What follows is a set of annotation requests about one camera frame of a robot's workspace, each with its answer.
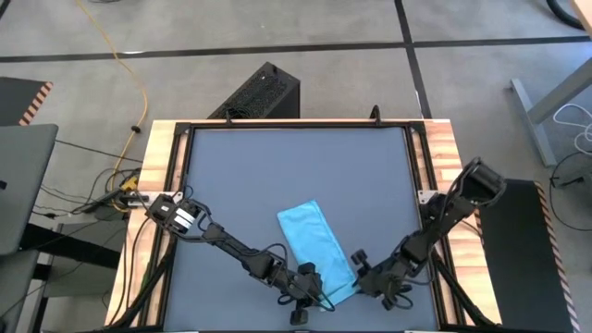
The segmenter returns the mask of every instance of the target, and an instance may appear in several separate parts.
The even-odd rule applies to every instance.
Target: black box
[[[208,119],[299,118],[300,80],[264,63]]]

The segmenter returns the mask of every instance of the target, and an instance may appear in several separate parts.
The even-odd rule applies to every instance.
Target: blue towel
[[[334,305],[352,296],[356,277],[315,200],[277,213],[298,265],[313,263]]]

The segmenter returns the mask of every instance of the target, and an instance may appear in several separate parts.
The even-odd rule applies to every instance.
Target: concrete floor
[[[392,0],[83,1],[121,52],[403,40]],[[585,35],[558,22],[544,0],[403,3],[415,41]],[[0,56],[105,52],[103,39],[74,1],[13,1],[0,20]],[[416,53],[433,117],[452,119],[462,160],[481,155],[508,178],[535,179],[546,186],[549,170],[540,164],[515,112],[509,81],[522,79],[536,101],[592,56],[592,44],[442,47]],[[302,81],[302,117],[367,117],[374,104],[381,106],[383,117],[421,116],[404,49],[133,59],[128,64],[145,82],[150,112],[146,134],[129,156],[142,158],[153,119],[207,117],[265,61]],[[60,139],[114,154],[142,111],[140,93],[111,60],[0,64],[0,76],[52,81],[54,89],[33,123],[56,123]],[[575,102],[592,109],[592,91]],[[577,131],[546,126],[558,157],[574,150]],[[57,145],[44,183],[83,194],[96,174],[113,163],[109,157]],[[580,158],[565,168],[581,165],[592,161]],[[581,185],[554,192],[565,221],[592,228],[589,198]],[[44,195],[38,203],[69,207]],[[583,332],[592,332],[592,233],[559,223],[556,233],[580,324]],[[93,329],[104,317],[100,296],[57,299],[50,302],[43,328]]]

